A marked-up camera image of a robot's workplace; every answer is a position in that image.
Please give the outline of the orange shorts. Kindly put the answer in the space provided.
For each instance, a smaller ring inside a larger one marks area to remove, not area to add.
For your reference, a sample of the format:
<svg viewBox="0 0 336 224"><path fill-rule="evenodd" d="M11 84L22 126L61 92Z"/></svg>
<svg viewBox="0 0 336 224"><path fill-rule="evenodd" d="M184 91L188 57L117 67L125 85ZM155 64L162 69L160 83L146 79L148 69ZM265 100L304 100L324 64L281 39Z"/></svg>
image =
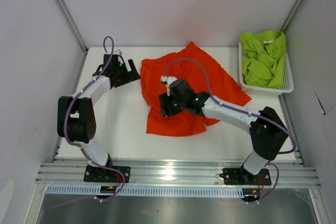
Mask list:
<svg viewBox="0 0 336 224"><path fill-rule="evenodd" d="M164 73L184 79L195 92L211 90L220 99L239 106L245 106L251 100L214 58L191 42L179 52L157 59L144 59L141 62L142 95L150 106L146 125L148 134L192 136L205 132L207 126L217 123L215 119L191 115L187 111L168 118L163 117L160 114L159 95L166 91L161 83Z"/></svg>

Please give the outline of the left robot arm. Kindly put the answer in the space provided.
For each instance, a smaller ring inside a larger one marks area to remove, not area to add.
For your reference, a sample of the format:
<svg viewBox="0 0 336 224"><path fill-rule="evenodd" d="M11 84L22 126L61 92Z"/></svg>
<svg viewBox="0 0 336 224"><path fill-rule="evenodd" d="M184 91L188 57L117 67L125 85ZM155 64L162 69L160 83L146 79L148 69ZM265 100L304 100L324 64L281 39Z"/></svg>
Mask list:
<svg viewBox="0 0 336 224"><path fill-rule="evenodd" d="M79 148L89 165L96 168L95 175L108 182L114 176L113 165L107 151L96 138L97 123L94 105L113 88L140 79L132 59L128 60L130 70L121 50L104 54L101 64L89 82L71 96L61 96L58 100L57 133L71 146Z"/></svg>

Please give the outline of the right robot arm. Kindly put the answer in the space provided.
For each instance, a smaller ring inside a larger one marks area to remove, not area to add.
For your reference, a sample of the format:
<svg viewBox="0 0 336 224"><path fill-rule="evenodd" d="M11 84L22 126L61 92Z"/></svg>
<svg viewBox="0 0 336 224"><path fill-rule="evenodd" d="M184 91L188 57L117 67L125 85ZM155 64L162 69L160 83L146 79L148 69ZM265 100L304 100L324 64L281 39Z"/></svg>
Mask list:
<svg viewBox="0 0 336 224"><path fill-rule="evenodd" d="M166 118L184 111L207 119L224 121L250 135L253 150L239 169L239 185L250 185L258 179L263 167L273 161L288 138L286 127L276 111L243 108L221 100L208 92L196 93L183 79L162 76L166 92L160 94L160 114Z"/></svg>

